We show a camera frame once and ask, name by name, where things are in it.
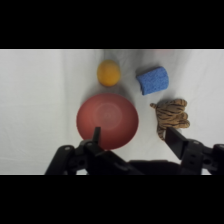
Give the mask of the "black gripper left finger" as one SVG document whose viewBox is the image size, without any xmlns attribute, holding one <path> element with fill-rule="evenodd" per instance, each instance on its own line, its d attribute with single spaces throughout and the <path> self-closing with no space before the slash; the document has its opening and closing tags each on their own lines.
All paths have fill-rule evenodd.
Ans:
<svg viewBox="0 0 224 224">
<path fill-rule="evenodd" d="M 64 145 L 57 149 L 45 174 L 76 175 L 86 170 L 89 175 L 142 175 L 142 172 L 111 151 L 99 145 L 101 128 L 96 127 L 91 139 L 83 140 L 75 148 Z"/>
</svg>

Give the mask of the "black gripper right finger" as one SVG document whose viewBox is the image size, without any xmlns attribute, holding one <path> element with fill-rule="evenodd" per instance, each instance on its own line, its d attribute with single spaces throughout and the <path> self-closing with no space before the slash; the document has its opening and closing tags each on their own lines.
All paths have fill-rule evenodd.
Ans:
<svg viewBox="0 0 224 224">
<path fill-rule="evenodd" d="M 201 175 L 203 169 L 211 175 L 224 175 L 224 144 L 209 148 L 172 127 L 166 130 L 165 143 L 181 161 L 180 175 Z"/>
</svg>

